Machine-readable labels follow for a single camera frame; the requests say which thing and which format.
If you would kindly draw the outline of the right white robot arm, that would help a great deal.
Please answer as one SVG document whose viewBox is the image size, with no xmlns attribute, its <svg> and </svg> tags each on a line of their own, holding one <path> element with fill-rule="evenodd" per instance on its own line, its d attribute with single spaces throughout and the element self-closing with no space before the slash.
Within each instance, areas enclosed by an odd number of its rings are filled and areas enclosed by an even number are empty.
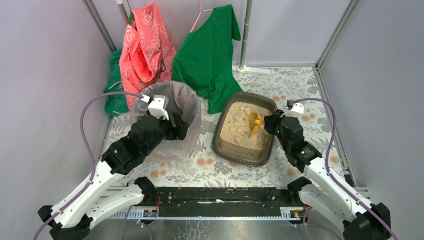
<svg viewBox="0 0 424 240">
<path fill-rule="evenodd" d="M 288 184 L 292 197 L 332 222 L 346 240 L 388 240 L 393 237 L 390 210 L 374 204 L 337 175 L 304 137 L 298 118 L 277 110 L 264 117 L 264 129 L 277 137 L 289 163 L 303 176 Z"/>
</svg>

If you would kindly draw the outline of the yellow litter scoop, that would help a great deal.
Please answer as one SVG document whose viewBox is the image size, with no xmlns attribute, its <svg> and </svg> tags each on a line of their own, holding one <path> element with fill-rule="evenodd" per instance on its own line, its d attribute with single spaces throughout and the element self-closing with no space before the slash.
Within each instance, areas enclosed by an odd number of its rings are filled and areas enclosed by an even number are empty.
<svg viewBox="0 0 424 240">
<path fill-rule="evenodd" d="M 250 113 L 247 121 L 249 125 L 249 132 L 252 134 L 256 133 L 260 129 L 260 126 L 265 124 L 265 121 L 257 112 Z"/>
</svg>

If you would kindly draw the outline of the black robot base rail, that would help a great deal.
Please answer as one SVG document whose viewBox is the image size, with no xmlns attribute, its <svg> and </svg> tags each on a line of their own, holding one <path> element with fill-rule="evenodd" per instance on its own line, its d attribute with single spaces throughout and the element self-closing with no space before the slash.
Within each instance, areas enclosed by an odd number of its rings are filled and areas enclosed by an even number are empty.
<svg viewBox="0 0 424 240">
<path fill-rule="evenodd" d="M 300 213 L 304 203 L 287 188 L 157 187 L 137 207 L 157 210 L 160 218 L 262 218 Z"/>
</svg>

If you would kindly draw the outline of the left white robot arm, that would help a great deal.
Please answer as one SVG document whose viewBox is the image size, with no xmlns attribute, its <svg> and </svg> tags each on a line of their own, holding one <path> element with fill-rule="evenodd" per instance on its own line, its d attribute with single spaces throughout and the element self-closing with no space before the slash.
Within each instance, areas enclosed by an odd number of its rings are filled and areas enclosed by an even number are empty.
<svg viewBox="0 0 424 240">
<path fill-rule="evenodd" d="M 82 240 L 98 223 L 133 205 L 156 202 L 157 193 L 147 177 L 138 177 L 125 189 L 103 200 L 102 194 L 121 180 L 164 140 L 184 140 L 189 123 L 178 112 L 170 119 L 150 114 L 131 125 L 128 134 L 113 142 L 90 174 L 72 193 L 55 205 L 44 205 L 38 215 L 54 240 Z"/>
</svg>

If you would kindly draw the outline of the trash bin with plastic liner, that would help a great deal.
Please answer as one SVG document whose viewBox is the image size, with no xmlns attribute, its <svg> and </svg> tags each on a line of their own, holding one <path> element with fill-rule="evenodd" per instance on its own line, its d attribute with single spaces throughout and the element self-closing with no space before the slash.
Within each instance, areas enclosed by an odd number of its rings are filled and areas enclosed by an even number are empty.
<svg viewBox="0 0 424 240">
<path fill-rule="evenodd" d="M 163 95 L 168 98 L 166 110 L 169 119 L 173 112 L 177 112 L 181 115 L 183 121 L 189 123 L 186 138 L 174 141 L 164 140 L 148 156 L 137 156 L 128 152 L 128 158 L 139 162 L 142 162 L 147 157 L 156 160 L 183 159 L 194 148 L 200 135 L 201 101 L 195 91 L 185 83 L 178 81 L 155 83 L 144 89 L 142 94 L 135 100 L 131 110 L 132 124 L 138 121 L 140 117 L 150 115 L 148 105 L 153 100 L 154 95 Z"/>
</svg>

